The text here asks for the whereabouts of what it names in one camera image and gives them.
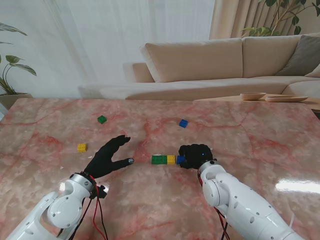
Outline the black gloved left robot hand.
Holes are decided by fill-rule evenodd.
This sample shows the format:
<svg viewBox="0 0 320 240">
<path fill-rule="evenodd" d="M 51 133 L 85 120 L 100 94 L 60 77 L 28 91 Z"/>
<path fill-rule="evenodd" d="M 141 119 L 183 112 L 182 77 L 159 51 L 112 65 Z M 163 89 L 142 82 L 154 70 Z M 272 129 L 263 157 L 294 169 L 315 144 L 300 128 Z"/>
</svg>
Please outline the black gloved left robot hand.
<svg viewBox="0 0 320 240">
<path fill-rule="evenodd" d="M 84 169 L 84 172 L 94 179 L 104 177 L 114 171 L 120 170 L 134 163 L 134 159 L 129 157 L 126 159 L 112 161 L 113 155 L 121 146 L 130 141 L 130 137 L 119 135 L 109 140 L 94 155 L 92 160 Z"/>
</svg>

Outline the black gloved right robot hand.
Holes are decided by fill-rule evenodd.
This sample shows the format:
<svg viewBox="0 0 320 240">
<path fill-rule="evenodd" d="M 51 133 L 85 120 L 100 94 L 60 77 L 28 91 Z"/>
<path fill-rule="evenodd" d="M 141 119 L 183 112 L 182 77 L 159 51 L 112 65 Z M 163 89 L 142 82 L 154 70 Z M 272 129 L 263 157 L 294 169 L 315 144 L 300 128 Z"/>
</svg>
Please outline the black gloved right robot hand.
<svg viewBox="0 0 320 240">
<path fill-rule="evenodd" d="M 182 145 L 178 153 L 185 158 L 185 161 L 179 164 L 184 169 L 198 170 L 204 163 L 216 161 L 211 149 L 205 144 Z"/>
</svg>

